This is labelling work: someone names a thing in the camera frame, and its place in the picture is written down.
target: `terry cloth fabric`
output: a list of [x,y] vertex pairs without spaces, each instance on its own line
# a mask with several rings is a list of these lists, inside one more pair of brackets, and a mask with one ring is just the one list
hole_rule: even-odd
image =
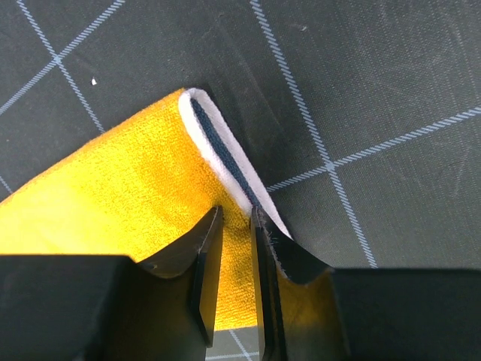
[[162,249],[224,207],[216,329],[256,324],[249,214],[288,234],[207,93],[178,91],[89,142],[0,204],[0,253],[126,254]]

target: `white grid line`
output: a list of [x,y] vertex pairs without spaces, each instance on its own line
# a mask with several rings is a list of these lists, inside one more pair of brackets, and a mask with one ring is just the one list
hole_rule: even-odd
[[[249,356],[259,356],[259,352],[249,352]],[[221,355],[221,356],[207,356],[205,359],[209,361],[211,359],[237,359],[239,357],[245,357],[243,353],[233,353],[232,355]]]
[[276,37],[274,36],[274,32],[272,31],[271,25],[269,24],[267,17],[265,16],[264,10],[262,10],[262,6],[259,0],[250,0],[251,8],[253,9],[254,14],[256,15],[257,21],[264,33],[266,40],[268,41],[268,45],[276,59],[277,64],[279,65],[280,72],[283,74],[284,79],[286,80],[288,88],[291,90],[292,97],[295,100],[296,105],[298,106],[299,112],[301,113],[302,119],[304,120],[307,131],[310,133],[311,138],[313,139],[314,144],[321,156],[322,161],[329,173],[329,177],[331,178],[332,184],[336,189],[337,194],[339,195],[340,202],[349,218],[349,222],[352,225],[352,229],[354,230],[355,235],[359,241],[359,244],[362,247],[362,250],[368,260],[369,266],[371,268],[377,268],[377,262],[374,258],[371,248],[369,247],[368,240],[366,239],[364,232],[362,231],[361,225],[355,215],[354,210],[349,202],[349,199],[346,194],[346,190],[341,183],[339,176],[335,170],[335,165],[331,161],[329,157],[327,148],[324,145],[324,142],[321,139],[321,135],[314,123],[309,108],[306,106],[306,102],[304,97],[301,94],[301,91],[298,88],[297,82],[292,75],[291,69],[288,65],[287,59],[284,56],[282,50],[280,49],[280,45],[277,42]]
[[[453,117],[446,118],[444,120],[440,120],[437,122],[432,123],[429,126],[423,126],[417,130],[413,130],[412,132],[408,132],[404,135],[399,137],[393,138],[388,141],[384,141],[378,145],[374,145],[373,147],[366,148],[361,150],[357,153],[351,154],[350,156],[345,156],[344,158],[338,159],[333,162],[335,168],[341,167],[342,165],[346,165],[348,163],[355,162],[356,160],[360,160],[366,158],[368,156],[372,156],[373,154],[379,153],[382,150],[389,149],[394,147],[398,144],[403,144],[408,141],[412,141],[413,139],[419,138],[423,135],[430,134],[432,132],[436,132],[437,130],[441,130],[447,128],[449,126],[462,123],[465,120],[473,119],[477,116],[481,115],[481,106],[475,107],[468,111],[464,111],[462,113],[456,114]],[[319,167],[315,168],[311,171],[306,171],[289,179],[283,180],[279,183],[276,183],[272,186],[267,187],[267,191],[269,193],[275,192],[276,190],[280,190],[282,188],[286,188],[290,185],[296,184],[301,181],[305,181],[306,179],[315,177],[316,175],[326,173],[328,169],[326,167]]]
[[[64,50],[58,54],[58,59],[63,60],[69,53],[72,52],[78,45],[80,45],[89,35],[91,35],[94,30],[96,30],[105,20],[107,20],[115,11],[117,11],[126,0],[116,0],[111,6],[109,6],[102,14],[100,14],[97,19],[95,19],[89,26],[87,26],[73,41],[70,42]],[[17,91],[10,99],[5,102],[0,107],[0,116],[15,102],[24,96],[41,78],[47,75],[50,70],[58,65],[58,59],[51,60],[47,65],[44,66],[27,84],[22,86],[19,91]]]
[[244,355],[244,357],[246,359],[248,359],[249,361],[253,361],[253,359],[250,358],[250,355],[246,351],[246,349],[245,349],[244,345],[242,344],[241,340],[239,340],[238,336],[235,334],[234,330],[230,329],[229,332],[230,332],[232,338],[234,339],[235,343],[239,346],[239,348],[242,351],[242,354]]
[[52,45],[50,44],[50,42],[48,41],[47,37],[45,36],[44,32],[42,32],[42,30],[40,29],[40,26],[38,26],[37,22],[35,21],[35,19],[33,18],[32,14],[30,14],[30,11],[29,9],[25,6],[25,4],[23,4],[23,0],[17,0],[17,4],[20,6],[20,9],[22,9],[22,12],[25,14],[25,16],[27,17],[27,19],[29,20],[30,22],[30,25],[32,25],[32,28],[35,30],[35,32],[37,33],[38,37],[40,38],[40,40],[42,41],[42,43],[44,43],[44,46],[47,48],[48,52],[50,53],[50,55],[52,56],[52,59],[55,61],[55,63],[60,67],[60,70],[62,71],[62,73],[64,74],[65,76],[65,79],[67,80],[67,82],[70,84],[71,88],[73,89],[74,93],[77,95],[77,97],[79,98],[80,100],[80,103],[82,103],[82,106],[85,108],[85,110],[87,111],[87,113],[90,115],[90,117],[92,118],[95,126],[97,127],[97,129],[100,131],[100,133],[104,133],[105,130],[104,130],[104,127],[102,126],[102,124],[98,121],[98,118],[97,116],[95,115],[95,113],[93,112],[92,108],[90,107],[89,103],[87,102],[87,100],[85,99],[85,97],[83,96],[82,92],[80,91],[80,89],[78,89],[78,86],[77,84],[74,82],[74,79],[72,78],[72,76],[68,73],[67,69],[65,68],[65,66],[62,64],[62,60],[59,58],[59,56],[57,55],[57,53],[55,52],[55,50],[53,49]]
[[5,180],[2,178],[2,176],[0,175],[0,183],[3,185],[3,187],[5,187],[5,189],[10,193],[12,194],[12,189],[8,186],[7,182],[5,182]]

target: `gray fabric surface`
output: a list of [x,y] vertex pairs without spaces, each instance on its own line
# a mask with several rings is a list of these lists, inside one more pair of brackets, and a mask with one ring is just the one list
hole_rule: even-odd
[[197,86],[320,259],[479,268],[480,18],[475,0],[5,0],[0,199]]

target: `black plastic part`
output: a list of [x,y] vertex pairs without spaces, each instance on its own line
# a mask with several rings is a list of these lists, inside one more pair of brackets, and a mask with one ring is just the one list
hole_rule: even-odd
[[213,208],[144,267],[125,256],[2,256],[0,359],[203,361],[221,252]]
[[252,216],[261,358],[481,359],[481,272],[333,269]]

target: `yellow cloth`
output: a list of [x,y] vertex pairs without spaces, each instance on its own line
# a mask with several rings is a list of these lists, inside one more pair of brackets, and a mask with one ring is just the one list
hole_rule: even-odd
[[0,253],[127,254],[140,261],[224,207],[216,329],[256,324],[249,220],[201,158],[181,91],[89,142],[0,204]]

